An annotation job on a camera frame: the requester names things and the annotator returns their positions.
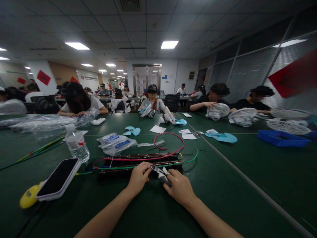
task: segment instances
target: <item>fluorescent light panel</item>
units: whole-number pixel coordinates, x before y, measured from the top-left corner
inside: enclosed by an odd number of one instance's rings
[[[163,41],[161,49],[173,49],[177,45],[178,41]]]

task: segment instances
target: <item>blue plastic basket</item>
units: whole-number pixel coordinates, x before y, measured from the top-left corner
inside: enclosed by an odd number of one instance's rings
[[[308,142],[311,142],[308,139],[283,131],[259,131],[258,138],[279,147],[304,147]]]

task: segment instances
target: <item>pliers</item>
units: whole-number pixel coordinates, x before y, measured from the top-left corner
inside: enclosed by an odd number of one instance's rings
[[[161,170],[160,168],[158,168],[157,166],[155,165],[151,165],[151,168],[153,171],[157,172],[158,173],[158,178],[166,183],[168,186],[172,186],[172,183],[170,180],[168,180],[168,178],[166,177],[166,175],[169,175],[170,173],[167,171],[166,168],[163,167],[163,170]]]

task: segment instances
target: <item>ceiling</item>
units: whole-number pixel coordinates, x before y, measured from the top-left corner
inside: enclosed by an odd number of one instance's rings
[[[263,22],[274,24],[308,2],[139,0],[140,11],[124,12],[121,1],[3,0],[0,48],[8,51],[0,57],[19,64],[44,59],[93,72],[106,69],[110,77],[117,69],[126,71],[126,59],[200,59],[210,48]],[[175,49],[160,49],[168,40],[179,43]],[[75,50],[65,42],[81,42],[90,50]],[[56,50],[31,50],[38,48]]]

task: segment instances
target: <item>plastic bottle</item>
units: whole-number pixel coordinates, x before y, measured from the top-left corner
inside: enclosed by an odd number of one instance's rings
[[[89,159],[89,150],[87,148],[84,136],[81,131],[75,129],[74,124],[66,125],[65,141],[73,158],[79,158],[81,163]]]

